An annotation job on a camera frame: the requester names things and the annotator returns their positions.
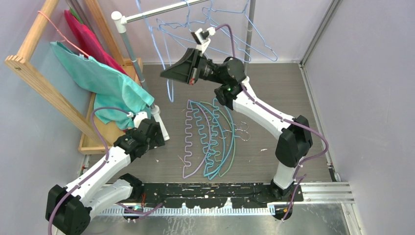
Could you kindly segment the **light blue wire hanger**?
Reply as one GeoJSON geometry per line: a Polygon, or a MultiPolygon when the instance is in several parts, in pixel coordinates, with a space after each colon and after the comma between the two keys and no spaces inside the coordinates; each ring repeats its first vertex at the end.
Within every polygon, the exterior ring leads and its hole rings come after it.
{"type": "Polygon", "coordinates": [[[244,63],[251,61],[251,41],[252,30],[254,28],[254,0],[238,0],[233,2],[231,0],[219,0],[218,3],[228,3],[232,9],[215,8],[215,1],[211,0],[209,4],[203,6],[198,13],[201,13],[204,18],[192,19],[192,8],[188,0],[185,1],[187,8],[186,21],[180,22],[164,22],[156,19],[158,30],[164,34],[169,35],[173,40],[184,46],[184,42],[196,45],[191,37],[179,36],[176,32],[168,31],[170,28],[176,30],[183,28],[188,32],[199,28],[215,28],[215,35],[219,38],[214,38],[213,42],[209,44],[207,51],[218,52],[222,56],[233,56],[241,59],[244,63]]]}
{"type": "Polygon", "coordinates": [[[214,1],[210,2],[209,7],[203,7],[202,13],[206,17],[206,22],[209,23],[211,27],[215,27],[216,32],[224,33],[231,40],[231,52],[232,56],[236,52],[243,52],[243,62],[252,63],[253,55],[252,51],[260,54],[261,56],[267,58],[272,62],[278,60],[278,55],[276,52],[266,43],[264,37],[258,31],[257,27],[254,24],[255,17],[255,6],[256,1],[246,0],[244,4],[241,5],[241,10],[225,10],[225,9],[215,9],[214,1]],[[244,16],[242,19],[242,25],[245,26],[246,38],[242,40],[233,33],[230,23],[218,23],[212,16],[216,13],[225,14],[229,19],[233,19],[234,16],[244,16]]]}
{"type": "MultiPolygon", "coordinates": [[[[137,5],[138,11],[140,13],[143,13],[142,8],[141,8],[141,1],[140,0],[135,0],[135,3],[137,5]]],[[[161,62],[162,68],[165,69],[166,68],[166,64],[165,64],[165,62],[164,62],[164,60],[162,58],[161,52],[159,50],[159,47],[157,45],[156,38],[155,38],[155,35],[154,35],[154,29],[155,28],[150,25],[149,21],[145,17],[143,18],[143,20],[144,20],[145,25],[147,26],[148,31],[150,33],[150,36],[151,36],[151,39],[152,39],[152,42],[153,42],[154,49],[155,49],[156,54],[157,54],[157,56],[158,56],[158,58],[159,58],[159,60],[161,62]]],[[[173,81],[170,80],[170,79],[167,79],[167,81],[166,81],[166,90],[167,90],[167,96],[168,96],[168,99],[169,99],[170,103],[173,103],[174,100],[175,100],[174,99],[174,84],[173,84],[173,81]]]]}

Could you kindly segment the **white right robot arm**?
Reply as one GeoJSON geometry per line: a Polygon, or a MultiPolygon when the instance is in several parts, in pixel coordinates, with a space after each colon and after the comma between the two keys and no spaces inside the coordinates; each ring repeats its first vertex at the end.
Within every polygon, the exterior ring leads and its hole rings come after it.
{"type": "Polygon", "coordinates": [[[234,57],[217,64],[200,50],[188,48],[183,57],[164,69],[160,76],[189,85],[200,79],[220,84],[214,93],[222,106],[249,117],[277,140],[278,166],[271,181],[272,196],[278,201],[290,196],[296,167],[313,145],[307,118],[284,114],[263,103],[249,84],[243,62],[234,57]]]}

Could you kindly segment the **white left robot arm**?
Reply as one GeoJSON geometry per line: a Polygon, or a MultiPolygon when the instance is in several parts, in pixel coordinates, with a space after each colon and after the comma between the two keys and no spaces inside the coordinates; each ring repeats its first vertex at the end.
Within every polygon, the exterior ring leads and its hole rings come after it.
{"type": "Polygon", "coordinates": [[[80,235],[93,218],[115,203],[140,200],[144,194],[142,181],[129,173],[104,185],[135,159],[164,144],[160,123],[144,118],[120,136],[86,173],[64,187],[52,187],[46,203],[48,234],[57,228],[66,235],[80,235]]]}

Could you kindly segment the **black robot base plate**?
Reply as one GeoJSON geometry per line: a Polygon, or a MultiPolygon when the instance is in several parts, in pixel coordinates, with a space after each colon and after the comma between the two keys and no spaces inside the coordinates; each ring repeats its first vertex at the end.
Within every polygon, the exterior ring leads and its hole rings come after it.
{"type": "Polygon", "coordinates": [[[302,202],[301,187],[292,184],[283,196],[269,183],[145,183],[138,195],[121,201],[131,210],[152,215],[272,215],[288,219],[295,202],[302,202]]]}

